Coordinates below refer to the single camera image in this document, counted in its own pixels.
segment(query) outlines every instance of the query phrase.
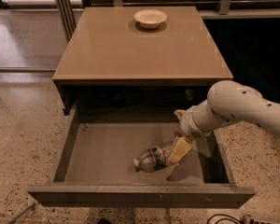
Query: white bowl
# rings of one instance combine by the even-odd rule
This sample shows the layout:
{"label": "white bowl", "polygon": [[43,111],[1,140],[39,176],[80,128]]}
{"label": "white bowl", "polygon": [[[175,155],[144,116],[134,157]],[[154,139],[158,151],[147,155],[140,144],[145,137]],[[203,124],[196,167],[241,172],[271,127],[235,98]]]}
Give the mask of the white bowl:
{"label": "white bowl", "polygon": [[133,17],[146,29],[156,29],[167,19],[166,13],[156,9],[140,10],[136,12]]}

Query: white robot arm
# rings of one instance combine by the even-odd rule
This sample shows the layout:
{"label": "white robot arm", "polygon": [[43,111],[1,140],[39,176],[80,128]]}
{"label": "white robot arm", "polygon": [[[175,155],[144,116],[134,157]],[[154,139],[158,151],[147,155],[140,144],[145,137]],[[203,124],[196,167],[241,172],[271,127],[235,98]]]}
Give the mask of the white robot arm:
{"label": "white robot arm", "polygon": [[185,136],[196,140],[240,120],[254,123],[280,138],[280,104],[265,100],[258,91],[234,81],[213,85],[207,100],[182,114],[179,128]]}

